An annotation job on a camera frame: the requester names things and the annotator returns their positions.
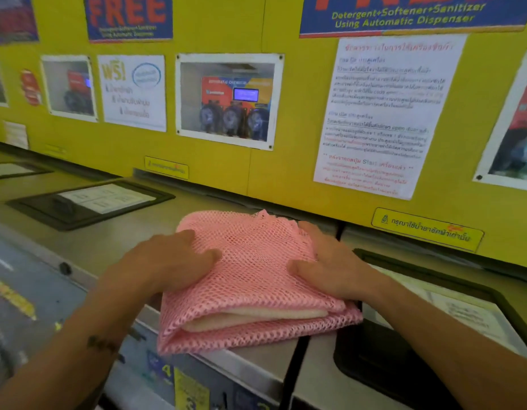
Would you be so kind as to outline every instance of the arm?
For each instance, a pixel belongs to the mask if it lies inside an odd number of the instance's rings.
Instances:
[[[344,244],[300,222],[317,262],[289,271],[316,288],[377,310],[438,375],[465,409],[527,409],[527,359],[458,322],[361,261]]]
[[[146,300],[208,273],[218,250],[192,251],[186,230],[138,244],[99,279],[62,330],[0,390],[0,409],[71,410],[106,379]]]

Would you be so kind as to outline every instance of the wrist tattoo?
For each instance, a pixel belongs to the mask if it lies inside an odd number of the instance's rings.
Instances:
[[[115,354],[119,350],[119,347],[115,343],[104,338],[98,338],[96,335],[91,335],[87,339],[87,349],[89,348],[96,348],[99,351],[108,350],[110,354]]]

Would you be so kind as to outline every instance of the hand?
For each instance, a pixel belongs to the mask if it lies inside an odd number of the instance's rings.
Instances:
[[[333,236],[323,234],[307,221],[300,221],[316,252],[316,262],[291,260],[288,271],[298,275],[318,290],[345,300],[366,302],[378,290],[383,276],[360,260],[347,246]]]
[[[127,282],[149,297],[158,292],[177,292],[205,276],[221,259],[218,249],[195,253],[193,230],[163,235],[157,234],[138,243],[119,262],[111,266],[99,284],[117,287]]]

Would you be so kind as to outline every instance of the yellow wall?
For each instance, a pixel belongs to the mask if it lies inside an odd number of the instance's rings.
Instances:
[[[452,222],[485,232],[478,254],[527,266],[527,191],[472,182],[527,50],[527,27],[468,37],[413,199],[405,201],[313,182],[337,39],[299,39],[303,0],[173,0],[174,40],[109,45],[89,44],[82,0],[53,0],[52,8],[51,0],[33,2],[41,42],[0,47],[10,105],[0,108],[0,140],[2,120],[9,120],[28,126],[32,150],[61,146],[70,161],[120,175],[143,168],[147,155],[188,165],[195,183],[364,226],[376,207]],[[235,20],[224,19],[236,13]],[[174,55],[180,52],[285,54],[274,151],[175,134]],[[91,57],[100,119],[96,55],[164,54],[168,132],[54,117],[45,106],[28,105],[19,72],[34,71],[41,84],[40,54]]]

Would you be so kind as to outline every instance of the pink mesh laundry bag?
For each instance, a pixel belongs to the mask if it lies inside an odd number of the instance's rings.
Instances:
[[[192,287],[163,294],[160,354],[259,345],[362,321],[354,304],[322,294],[288,274],[289,260],[315,260],[309,236],[295,221],[265,210],[254,215],[208,211],[186,216],[177,231],[186,229],[195,231],[196,252],[218,248],[223,256]],[[247,313],[251,317],[241,316]],[[282,316],[299,319],[279,319]],[[209,330],[187,330],[217,317],[240,324],[211,323]]]

